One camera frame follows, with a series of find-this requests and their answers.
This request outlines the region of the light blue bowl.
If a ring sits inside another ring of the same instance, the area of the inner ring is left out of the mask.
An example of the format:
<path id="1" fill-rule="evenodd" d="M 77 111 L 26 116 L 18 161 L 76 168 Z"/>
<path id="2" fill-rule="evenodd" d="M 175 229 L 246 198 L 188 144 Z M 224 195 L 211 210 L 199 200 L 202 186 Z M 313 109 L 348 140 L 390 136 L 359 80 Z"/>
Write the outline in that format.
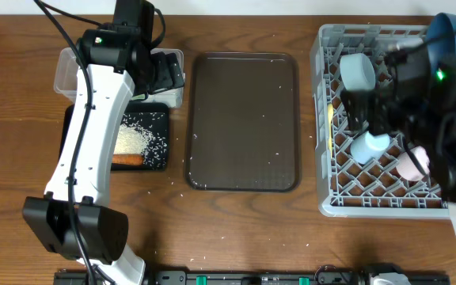
<path id="1" fill-rule="evenodd" d="M 375 88 L 375 72 L 371 60 L 363 53 L 340 58 L 340 76 L 348 91 L 368 91 Z"/>

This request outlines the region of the light blue plastic cup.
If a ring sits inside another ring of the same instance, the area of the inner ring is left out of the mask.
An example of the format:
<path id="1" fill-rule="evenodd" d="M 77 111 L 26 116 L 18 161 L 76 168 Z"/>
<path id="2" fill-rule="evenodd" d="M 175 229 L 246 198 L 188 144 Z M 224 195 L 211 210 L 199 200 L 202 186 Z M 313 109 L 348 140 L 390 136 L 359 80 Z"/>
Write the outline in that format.
<path id="1" fill-rule="evenodd" d="M 390 145 L 388 135 L 372 135 L 364 132 L 353 140 L 350 146 L 352 158 L 359 164 L 366 164 L 371 159 L 379 159 Z"/>

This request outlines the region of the dark blue plate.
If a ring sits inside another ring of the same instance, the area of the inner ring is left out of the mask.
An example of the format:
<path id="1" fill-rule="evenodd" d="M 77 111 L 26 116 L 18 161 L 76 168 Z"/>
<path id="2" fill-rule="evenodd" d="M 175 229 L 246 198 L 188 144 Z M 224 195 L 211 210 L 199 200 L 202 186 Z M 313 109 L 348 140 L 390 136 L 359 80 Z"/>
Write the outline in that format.
<path id="1" fill-rule="evenodd" d="M 439 60 L 449 54 L 456 54 L 456 15 L 451 13 L 438 13 L 429 25 L 426 40 L 444 36 L 427 46 L 429 61 L 431 64 L 431 74 L 435 74 L 438 69 Z"/>

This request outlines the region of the white rice pile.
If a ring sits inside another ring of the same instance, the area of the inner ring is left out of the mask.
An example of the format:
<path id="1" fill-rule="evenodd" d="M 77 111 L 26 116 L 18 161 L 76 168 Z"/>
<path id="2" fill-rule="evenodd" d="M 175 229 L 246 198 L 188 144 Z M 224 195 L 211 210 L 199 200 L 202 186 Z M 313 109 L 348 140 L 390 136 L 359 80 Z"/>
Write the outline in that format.
<path id="1" fill-rule="evenodd" d="M 114 154 L 141 154 L 142 165 L 112 164 L 112 171 L 158 171 L 169 156 L 169 115 L 166 112 L 129 112 L 123 115 Z"/>

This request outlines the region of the orange carrot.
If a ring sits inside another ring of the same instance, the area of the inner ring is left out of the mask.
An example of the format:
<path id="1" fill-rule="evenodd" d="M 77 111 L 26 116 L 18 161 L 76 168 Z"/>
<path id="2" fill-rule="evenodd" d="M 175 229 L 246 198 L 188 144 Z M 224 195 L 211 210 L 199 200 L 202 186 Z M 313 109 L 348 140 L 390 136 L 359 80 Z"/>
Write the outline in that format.
<path id="1" fill-rule="evenodd" d="M 142 165 L 144 158 L 141 154 L 114 154 L 112 164 L 117 165 Z"/>

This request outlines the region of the yellow plastic spoon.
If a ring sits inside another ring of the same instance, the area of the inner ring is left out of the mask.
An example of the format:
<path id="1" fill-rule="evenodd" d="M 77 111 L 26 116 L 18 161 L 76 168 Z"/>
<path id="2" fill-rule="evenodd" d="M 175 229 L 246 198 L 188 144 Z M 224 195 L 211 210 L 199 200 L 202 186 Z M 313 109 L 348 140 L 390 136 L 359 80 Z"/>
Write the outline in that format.
<path id="1" fill-rule="evenodd" d="M 330 155 L 333 155 L 333 128 L 332 128 L 332 121 L 334 116 L 334 108 L 332 104 L 327 105 L 327 116 L 328 116 L 328 130 L 329 130 L 329 138 L 328 138 L 328 149 Z"/>

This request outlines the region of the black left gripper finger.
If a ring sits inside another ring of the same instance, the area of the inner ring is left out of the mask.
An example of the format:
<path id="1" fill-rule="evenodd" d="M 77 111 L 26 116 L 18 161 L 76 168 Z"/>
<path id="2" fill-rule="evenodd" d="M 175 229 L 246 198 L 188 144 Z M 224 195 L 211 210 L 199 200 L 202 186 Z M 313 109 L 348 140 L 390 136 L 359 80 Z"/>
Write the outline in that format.
<path id="1" fill-rule="evenodd" d="M 184 86 L 184 78 L 182 76 L 182 70 L 177 55 L 173 53 L 168 54 L 166 56 L 166 59 L 169 66 L 170 76 L 173 82 L 172 87 L 182 88 Z"/>
<path id="2" fill-rule="evenodd" d="M 160 63 L 157 72 L 157 91 L 164 92 L 173 87 L 173 77 L 170 75 L 167 63 Z"/>

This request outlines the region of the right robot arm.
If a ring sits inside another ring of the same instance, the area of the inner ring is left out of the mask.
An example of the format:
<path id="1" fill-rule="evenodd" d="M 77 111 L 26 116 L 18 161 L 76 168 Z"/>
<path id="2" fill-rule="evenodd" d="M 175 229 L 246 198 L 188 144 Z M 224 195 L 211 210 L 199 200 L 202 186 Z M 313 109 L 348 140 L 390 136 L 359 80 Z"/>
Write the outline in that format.
<path id="1" fill-rule="evenodd" d="M 426 174 L 442 190 L 456 235 L 456 55 L 431 64 L 427 51 L 394 51 L 385 57 L 393 81 L 375 90 L 342 90 L 349 128 L 373 135 L 399 131 L 404 144 L 425 149 Z"/>

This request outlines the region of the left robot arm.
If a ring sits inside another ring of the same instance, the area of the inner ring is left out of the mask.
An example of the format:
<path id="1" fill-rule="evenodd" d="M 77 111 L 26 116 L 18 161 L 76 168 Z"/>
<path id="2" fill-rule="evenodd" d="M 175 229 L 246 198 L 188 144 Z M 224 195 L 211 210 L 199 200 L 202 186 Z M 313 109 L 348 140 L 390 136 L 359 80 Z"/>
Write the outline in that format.
<path id="1" fill-rule="evenodd" d="M 77 95 L 58 165 L 41 198 L 29 197 L 24 220 L 44 248 L 82 262 L 88 282 L 98 268 L 116 284 L 140 284 L 145 261 L 127 243 L 128 217 L 109 208 L 116 136 L 135 88 L 152 85 L 152 33 L 136 26 L 88 29 L 72 47 Z"/>

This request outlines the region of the pink plastic cup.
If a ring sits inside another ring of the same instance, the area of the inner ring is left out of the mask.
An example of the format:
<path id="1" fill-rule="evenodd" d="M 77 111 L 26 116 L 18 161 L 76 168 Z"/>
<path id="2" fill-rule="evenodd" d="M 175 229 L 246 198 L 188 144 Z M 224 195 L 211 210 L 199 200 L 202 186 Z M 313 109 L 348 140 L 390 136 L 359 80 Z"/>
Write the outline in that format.
<path id="1" fill-rule="evenodd" d="M 422 146 L 416 146 L 411 151 L 421 165 L 424 174 L 418 170 L 406 152 L 400 154 L 397 158 L 397 173 L 407 181 L 420 181 L 430 173 L 428 168 L 430 160 L 426 150 Z"/>

